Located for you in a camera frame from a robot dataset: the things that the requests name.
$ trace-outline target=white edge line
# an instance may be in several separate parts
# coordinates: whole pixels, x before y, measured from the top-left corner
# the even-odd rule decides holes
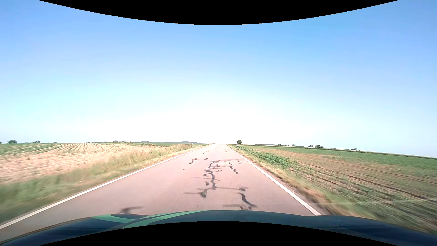
[[[111,181],[109,181],[109,182],[106,182],[106,183],[104,183],[104,184],[101,184],[101,185],[99,185],[99,186],[96,186],[96,187],[94,187],[94,188],[91,188],[91,189],[89,189],[89,190],[83,191],[83,192],[81,192],[81,193],[79,193],[79,194],[76,194],[76,195],[74,195],[74,196],[72,196],[72,197],[68,197],[68,198],[66,198],[66,199],[64,199],[64,200],[62,200],[62,201],[59,201],[59,202],[57,202],[57,203],[54,203],[54,204],[52,204],[52,205],[49,205],[49,206],[43,207],[43,208],[41,208],[41,209],[38,209],[37,211],[31,212],[31,213],[29,213],[29,214],[26,214],[26,215],[24,215],[24,216],[21,216],[21,217],[19,217],[19,218],[16,218],[16,219],[14,219],[14,220],[12,220],[12,221],[6,223],[6,224],[0,225],[0,229],[3,229],[3,228],[5,228],[5,227],[7,227],[7,226],[10,226],[10,225],[12,225],[12,224],[15,224],[15,223],[17,223],[17,222],[19,222],[19,221],[22,221],[22,220],[24,220],[24,219],[30,217],[30,216],[33,216],[33,215],[38,214],[38,213],[41,213],[41,212],[43,212],[43,211],[45,211],[45,210],[47,210],[47,209],[49,209],[49,208],[52,208],[52,207],[54,207],[54,206],[56,206],[56,205],[59,205],[59,204],[61,204],[61,203],[64,203],[64,202],[66,202],[66,201],[69,201],[69,200],[71,200],[71,199],[73,199],[73,198],[76,198],[76,197],[78,197],[78,196],[81,196],[81,195],[83,195],[83,194],[86,194],[86,193],[88,193],[88,192],[90,192],[90,191],[93,191],[93,190],[95,190],[95,189],[98,189],[98,188],[100,188],[100,187],[103,187],[103,186],[105,186],[105,185],[108,185],[108,184],[110,184],[110,183],[113,183],[113,182],[115,182],[115,181],[117,181],[117,180],[123,179],[123,178],[125,178],[125,177],[129,177],[130,175],[133,175],[133,174],[136,174],[136,173],[138,173],[138,172],[144,171],[144,170],[146,170],[146,169],[148,169],[148,168],[151,168],[151,167],[156,166],[156,165],[158,165],[158,164],[161,164],[161,163],[163,163],[163,162],[169,161],[169,160],[174,159],[174,158],[176,158],[176,157],[179,157],[179,156],[182,156],[182,155],[186,155],[186,154],[191,153],[191,152],[193,152],[193,151],[196,151],[196,150],[199,150],[199,149],[205,148],[205,147],[207,147],[207,146],[209,146],[209,145],[206,145],[206,146],[204,146],[204,147],[201,147],[201,148],[198,148],[198,149],[195,149],[195,150],[189,151],[189,152],[187,152],[187,153],[183,153],[183,154],[180,154],[180,155],[174,156],[174,157],[172,157],[172,158],[170,158],[170,159],[164,160],[164,161],[162,161],[162,162],[158,162],[158,163],[153,164],[153,165],[151,165],[151,166],[145,167],[145,168],[140,169],[140,170],[138,170],[138,171],[135,171],[135,172],[132,172],[132,173],[126,174],[126,175],[124,175],[124,176],[121,176],[121,177],[116,178],[116,179],[114,179],[114,180],[111,180]]]
[[[281,183],[279,183],[276,179],[274,179],[272,176],[268,175],[264,170],[259,168],[257,165],[253,164],[251,161],[246,159],[244,156],[240,155],[240,153],[236,152],[233,148],[228,146],[230,149],[232,149],[235,153],[237,153],[239,156],[241,156],[243,159],[245,159],[247,162],[252,164],[256,169],[258,169],[260,172],[262,172],[265,176],[267,176],[269,179],[271,179],[275,184],[277,184],[280,188],[285,190],[290,196],[292,196],[294,199],[296,199],[300,204],[302,204],[305,208],[307,208],[310,212],[312,212],[314,215],[322,215],[321,213],[317,212],[314,208],[312,208],[308,203],[306,203],[304,200],[300,199],[300,197],[296,196],[293,192],[291,192],[289,189],[287,189],[285,186],[283,186]]]

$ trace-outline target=roadside vegetation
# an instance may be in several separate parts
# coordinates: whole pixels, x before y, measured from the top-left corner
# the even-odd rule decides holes
[[[94,149],[104,146],[104,144],[91,143],[38,144],[39,148],[33,147],[36,146],[35,144],[14,145],[17,146],[16,149],[4,149],[5,147],[1,146],[3,155],[8,154],[6,157],[10,157],[10,154],[23,154],[36,149],[53,149],[58,146],[63,146],[64,153],[68,153],[68,149],[76,148],[86,151],[87,146],[93,146]],[[66,172],[58,174],[39,175],[23,181],[0,182],[0,222],[10,220],[122,175],[190,151],[191,144],[174,144],[155,148],[154,146],[144,146],[144,148],[145,151],[136,149],[136,151],[125,151],[119,155],[112,155],[103,161],[84,165],[80,168],[68,169]]]
[[[437,234],[437,159],[323,149],[234,150],[331,214],[371,218]]]

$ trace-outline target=sky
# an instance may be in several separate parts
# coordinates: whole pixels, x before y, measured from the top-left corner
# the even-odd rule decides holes
[[[0,1],[0,141],[320,144],[437,157],[437,1],[183,25]]]

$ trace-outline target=road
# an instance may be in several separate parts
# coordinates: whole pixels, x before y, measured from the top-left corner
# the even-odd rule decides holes
[[[212,144],[0,229],[0,241],[95,215],[207,209],[314,215],[229,146]]]

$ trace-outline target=dry grass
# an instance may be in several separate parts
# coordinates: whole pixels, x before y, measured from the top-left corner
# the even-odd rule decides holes
[[[191,145],[177,144],[126,152],[60,174],[4,183],[0,185],[0,222],[191,150]]]
[[[163,151],[168,148],[96,143],[17,144],[1,147],[0,183],[3,184],[65,173],[127,153]]]

